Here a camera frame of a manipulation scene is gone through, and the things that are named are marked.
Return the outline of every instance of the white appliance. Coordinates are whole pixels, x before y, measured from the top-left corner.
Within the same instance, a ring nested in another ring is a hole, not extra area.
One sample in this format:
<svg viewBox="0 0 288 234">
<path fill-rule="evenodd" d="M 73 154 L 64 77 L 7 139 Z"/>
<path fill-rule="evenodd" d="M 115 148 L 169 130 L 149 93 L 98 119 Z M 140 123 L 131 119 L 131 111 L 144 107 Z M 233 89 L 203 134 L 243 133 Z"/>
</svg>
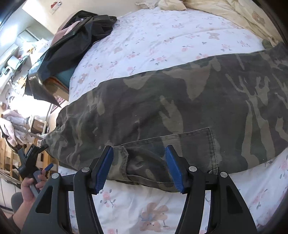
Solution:
<svg viewBox="0 0 288 234">
<path fill-rule="evenodd" d="M 13 77 L 13 69 L 7 66 L 0 76 L 0 94 L 3 92 L 5 85 L 7 84 L 8 80 Z"/>
<path fill-rule="evenodd" d="M 19 59 L 16 58 L 14 55 L 11 56 L 11 58 L 7 61 L 7 66 L 11 67 L 13 71 L 16 70 L 19 63 Z"/>
</svg>

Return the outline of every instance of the camouflage fabric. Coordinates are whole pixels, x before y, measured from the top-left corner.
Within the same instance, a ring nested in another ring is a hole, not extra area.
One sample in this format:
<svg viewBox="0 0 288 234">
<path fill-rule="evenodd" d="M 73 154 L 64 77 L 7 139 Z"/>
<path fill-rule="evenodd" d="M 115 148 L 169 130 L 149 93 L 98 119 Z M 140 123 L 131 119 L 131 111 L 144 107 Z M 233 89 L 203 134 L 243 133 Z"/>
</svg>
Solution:
<svg viewBox="0 0 288 234">
<path fill-rule="evenodd" d="M 213 56 L 99 84 L 43 143 L 80 169 L 114 146 L 108 179 L 176 192 L 164 148 L 209 173 L 243 171 L 288 142 L 288 50 Z"/>
</svg>

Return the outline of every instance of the wall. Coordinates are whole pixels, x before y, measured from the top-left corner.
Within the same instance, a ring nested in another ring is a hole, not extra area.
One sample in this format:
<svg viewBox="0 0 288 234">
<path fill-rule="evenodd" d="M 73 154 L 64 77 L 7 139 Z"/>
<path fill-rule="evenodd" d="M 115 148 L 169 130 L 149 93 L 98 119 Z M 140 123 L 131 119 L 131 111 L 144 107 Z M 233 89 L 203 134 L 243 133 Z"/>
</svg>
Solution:
<svg viewBox="0 0 288 234">
<path fill-rule="evenodd" d="M 23 6 L 28 14 L 55 34 L 59 26 L 72 14 L 86 10 L 99 15 L 122 16 L 139 9 L 138 0 L 61 0 L 62 5 L 52 15 L 50 5 L 54 0 L 27 0 Z"/>
<path fill-rule="evenodd" d="M 16 10 L 0 31 L 0 56 L 16 41 L 17 36 L 34 22 L 22 7 Z"/>
</svg>

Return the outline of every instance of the bed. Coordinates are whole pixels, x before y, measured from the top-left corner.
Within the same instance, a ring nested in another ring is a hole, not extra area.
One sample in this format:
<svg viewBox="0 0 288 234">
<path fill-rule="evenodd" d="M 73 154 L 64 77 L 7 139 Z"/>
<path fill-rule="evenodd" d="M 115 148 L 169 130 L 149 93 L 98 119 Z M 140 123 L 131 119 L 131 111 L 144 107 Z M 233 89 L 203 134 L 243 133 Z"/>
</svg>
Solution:
<svg viewBox="0 0 288 234">
<path fill-rule="evenodd" d="M 70 80 L 69 102 L 76 102 L 101 82 L 111 79 L 215 55 L 263 49 L 260 37 L 220 16 L 193 9 L 182 12 L 142 9 L 118 18 L 111 35 L 95 43 L 86 53 Z M 230 174 L 259 230 L 269 221 L 287 190 L 287 154 L 285 149 L 263 164 L 253 167 L 252 163 L 250 169 Z M 65 168 L 60 168 L 59 172 L 62 175 L 75 173 Z M 108 234 L 174 233 L 185 198 L 179 193 L 109 180 L 100 194 L 93 197 L 103 231 Z M 206 233 L 209 202 L 207 191 L 200 233 Z M 72 227 L 77 232 L 72 193 L 69 207 Z M 159 212 L 163 216 L 161 220 L 147 219 L 143 212 Z"/>
</svg>

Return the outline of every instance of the blue clamp pad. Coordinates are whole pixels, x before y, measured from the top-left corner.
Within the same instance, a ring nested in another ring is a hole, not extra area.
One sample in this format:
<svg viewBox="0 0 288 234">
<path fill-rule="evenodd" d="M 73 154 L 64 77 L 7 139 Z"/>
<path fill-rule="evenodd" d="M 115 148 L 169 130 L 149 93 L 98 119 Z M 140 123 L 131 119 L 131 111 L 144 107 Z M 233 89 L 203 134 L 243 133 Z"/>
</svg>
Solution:
<svg viewBox="0 0 288 234">
<path fill-rule="evenodd" d="M 165 148 L 165 159 L 175 187 L 180 193 L 186 194 L 191 184 L 187 172 L 189 169 L 188 162 L 185 158 L 179 157 L 171 145 Z"/>
<path fill-rule="evenodd" d="M 113 148 L 109 147 L 108 152 L 106 153 L 105 158 L 103 159 L 103 162 L 102 162 L 102 164 L 101 164 L 101 166 L 100 166 L 100 168 L 96 174 L 95 190 L 97 193 L 99 193 L 100 190 L 102 190 L 104 187 L 107 175 L 109 173 L 111 164 L 113 162 L 113 157 L 114 157 Z"/>
</svg>

